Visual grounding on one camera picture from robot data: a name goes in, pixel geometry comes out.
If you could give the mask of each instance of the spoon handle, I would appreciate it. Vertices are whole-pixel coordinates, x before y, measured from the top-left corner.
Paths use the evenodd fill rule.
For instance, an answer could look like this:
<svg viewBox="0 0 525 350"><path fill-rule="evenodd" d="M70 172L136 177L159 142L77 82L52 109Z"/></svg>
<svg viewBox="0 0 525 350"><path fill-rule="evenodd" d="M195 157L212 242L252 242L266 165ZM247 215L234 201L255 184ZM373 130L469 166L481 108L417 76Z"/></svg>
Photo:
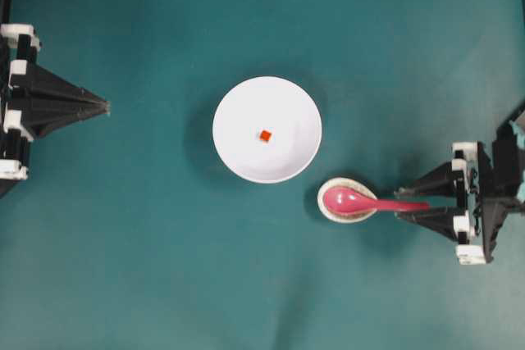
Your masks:
<svg viewBox="0 0 525 350"><path fill-rule="evenodd" d="M430 208L428 202L376 200L376 203L378 211L424 211Z"/></svg>

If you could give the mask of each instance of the teal tabletop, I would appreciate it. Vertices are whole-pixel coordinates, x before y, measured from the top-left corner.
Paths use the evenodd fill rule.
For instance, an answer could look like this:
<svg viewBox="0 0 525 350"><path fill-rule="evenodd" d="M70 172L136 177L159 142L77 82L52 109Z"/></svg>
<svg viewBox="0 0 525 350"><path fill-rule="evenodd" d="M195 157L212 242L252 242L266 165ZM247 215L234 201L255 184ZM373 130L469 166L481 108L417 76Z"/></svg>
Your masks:
<svg viewBox="0 0 525 350"><path fill-rule="evenodd" d="M522 0L12 0L39 64L112 103L32 148L0 209L0 348L521 349L525 222L494 262L381 213L328 221L334 176L380 196L484 141L525 97ZM279 184L231 173L213 113L277 75L323 139Z"/></svg>

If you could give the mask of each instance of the white bracket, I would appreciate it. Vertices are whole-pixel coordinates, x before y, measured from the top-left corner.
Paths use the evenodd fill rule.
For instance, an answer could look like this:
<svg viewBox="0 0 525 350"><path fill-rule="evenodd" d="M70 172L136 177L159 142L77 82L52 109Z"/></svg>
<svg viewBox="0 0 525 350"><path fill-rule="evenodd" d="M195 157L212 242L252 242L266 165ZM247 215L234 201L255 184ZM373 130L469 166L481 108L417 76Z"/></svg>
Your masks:
<svg viewBox="0 0 525 350"><path fill-rule="evenodd" d="M3 117L3 131L9 133L9 129L19 130L21 136L27 138L32 143L34 141L33 136L25 129L21 123L22 111L10 110L9 105L6 105L6 114Z"/></svg>
<svg viewBox="0 0 525 350"><path fill-rule="evenodd" d="M0 179L27 180L27 167L18 160L0 159Z"/></svg>
<svg viewBox="0 0 525 350"><path fill-rule="evenodd" d="M31 37L31 47L36 48L39 52L42 48L39 37L36 35L32 25L24 24L1 24L0 34L6 38L9 48L16 49L18 47L18 36L27 34Z"/></svg>
<svg viewBox="0 0 525 350"><path fill-rule="evenodd" d="M21 59L16 59L15 61L11 61L11 64L9 65L9 88L18 88L18 86L13 86L11 84L11 76L12 75L25 75L27 72L27 61L22 61Z"/></svg>
<svg viewBox="0 0 525 350"><path fill-rule="evenodd" d="M486 264L485 254L480 245L458 245L456 256L462 266Z"/></svg>

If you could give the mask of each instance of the white bowl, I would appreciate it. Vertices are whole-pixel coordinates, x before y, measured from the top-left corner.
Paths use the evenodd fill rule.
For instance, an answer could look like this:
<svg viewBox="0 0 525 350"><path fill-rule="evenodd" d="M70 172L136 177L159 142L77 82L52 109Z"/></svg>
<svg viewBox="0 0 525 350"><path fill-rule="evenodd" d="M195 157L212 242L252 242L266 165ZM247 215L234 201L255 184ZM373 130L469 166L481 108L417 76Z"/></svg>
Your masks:
<svg viewBox="0 0 525 350"><path fill-rule="evenodd" d="M263 130L272 133L268 142ZM273 184L288 180L315 157L322 124L315 102L298 85L257 77L235 86L213 119L213 142L224 164L241 178Z"/></svg>

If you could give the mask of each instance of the small red block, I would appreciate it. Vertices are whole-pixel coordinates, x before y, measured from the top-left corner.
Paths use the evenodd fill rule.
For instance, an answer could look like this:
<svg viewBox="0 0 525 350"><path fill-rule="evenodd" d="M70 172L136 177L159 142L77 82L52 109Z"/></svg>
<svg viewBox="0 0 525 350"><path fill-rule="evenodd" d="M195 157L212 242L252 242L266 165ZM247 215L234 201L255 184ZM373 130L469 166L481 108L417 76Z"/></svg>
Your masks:
<svg viewBox="0 0 525 350"><path fill-rule="evenodd" d="M270 133L269 131L266 131L266 130L263 130L261 135L259 136L259 138L264 141L264 142L268 142L270 141L270 137L272 136L272 133Z"/></svg>

